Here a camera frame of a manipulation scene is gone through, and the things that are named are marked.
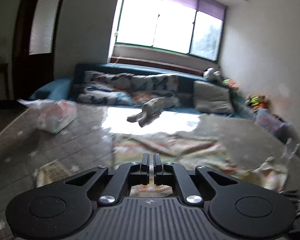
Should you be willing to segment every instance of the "blue sofa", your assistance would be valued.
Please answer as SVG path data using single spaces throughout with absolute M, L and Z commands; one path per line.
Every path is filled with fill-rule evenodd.
M 84 72 L 86 70 L 95 70 L 103 73 L 118 74 L 118 73 L 133 73 L 136 75 L 157 75 L 163 73 L 175 73 L 178 75 L 178 97 L 180 99 L 181 107 L 170 108 L 170 111 L 200 114 L 194 109 L 193 105 L 193 82 L 196 80 L 205 81 L 203 77 L 170 71 L 165 69 L 157 69 L 143 66 L 125 65 L 125 64 L 77 64 L 74 71 L 73 79 L 63 77 L 54 80 L 53 82 L 39 88 L 29 98 L 30 100 L 37 99 L 52 99 L 61 100 L 67 99 L 76 101 L 78 94 L 81 91 L 81 84 L 84 79 Z M 230 90 L 231 102 L 235 110 L 235 114 L 226 115 L 229 117 L 241 117 L 253 119 L 254 115 L 245 106 L 244 99 L 239 97 L 234 91 Z

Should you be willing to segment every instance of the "door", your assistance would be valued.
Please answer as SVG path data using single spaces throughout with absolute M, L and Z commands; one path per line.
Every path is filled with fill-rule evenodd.
M 21 0 L 13 41 L 14 98 L 28 99 L 53 81 L 54 43 L 62 0 Z

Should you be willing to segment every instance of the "window frame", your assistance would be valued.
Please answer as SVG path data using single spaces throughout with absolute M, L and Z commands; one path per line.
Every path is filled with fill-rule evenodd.
M 117 31 L 116 31 L 116 33 L 118 33 L 118 31 L 119 31 L 119 25 L 120 25 L 120 20 L 121 20 L 121 14 L 122 14 L 123 4 L 124 4 L 124 0 L 122 0 L 122 4 L 121 4 L 121 8 L 120 8 L 120 15 L 119 15 L 119 20 L 118 20 L 118 25 L 117 25 Z M 191 56 L 191 57 L 195 57 L 195 58 L 199 58 L 199 59 L 208 60 L 210 62 L 213 62 L 213 63 L 217 64 L 219 62 L 220 50 L 221 50 L 221 47 L 222 47 L 223 32 L 224 32 L 224 26 L 225 26 L 225 22 L 226 22 L 226 13 L 227 13 L 228 7 L 225 6 L 224 19 L 222 21 L 222 26 L 221 26 L 220 43 L 219 43 L 219 47 L 218 47 L 218 52 L 217 52 L 217 58 L 216 58 L 216 60 L 211 60 L 211 59 L 208 59 L 208 58 L 205 58 L 205 57 L 200 57 L 200 56 L 193 55 L 193 54 L 190 53 L 192 42 L 193 42 L 195 20 L 197 18 L 198 8 L 199 8 L 199 0 L 197 0 L 197 8 L 196 8 L 195 16 L 194 16 L 194 22 L 193 22 L 193 28 L 192 28 L 192 34 L 191 34 L 191 41 L 190 41 L 190 46 L 189 46 L 188 53 L 177 52 L 177 51 L 173 51 L 173 50 L 169 50 L 169 49 L 161 49 L 161 48 L 154 47 L 153 45 L 152 46 L 146 46 L 146 45 L 139 45 L 139 44 L 133 44 L 133 43 L 117 42 L 118 35 L 116 35 L 116 37 L 115 37 L 115 44 L 135 46 L 135 47 L 148 48 L 148 49 L 156 49 L 156 50 L 163 51 L 163 52 L 172 52 L 172 53 L 177 53 L 177 54 L 184 55 L 184 56 Z

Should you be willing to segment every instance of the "frosted glass panel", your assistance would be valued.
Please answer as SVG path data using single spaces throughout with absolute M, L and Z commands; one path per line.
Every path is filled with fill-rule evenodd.
M 38 0 L 32 21 L 29 55 L 51 53 L 59 0 Z

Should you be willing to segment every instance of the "white pillow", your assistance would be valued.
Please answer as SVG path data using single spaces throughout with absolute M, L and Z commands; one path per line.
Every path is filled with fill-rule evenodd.
M 229 89 L 194 81 L 194 106 L 201 113 L 233 114 Z

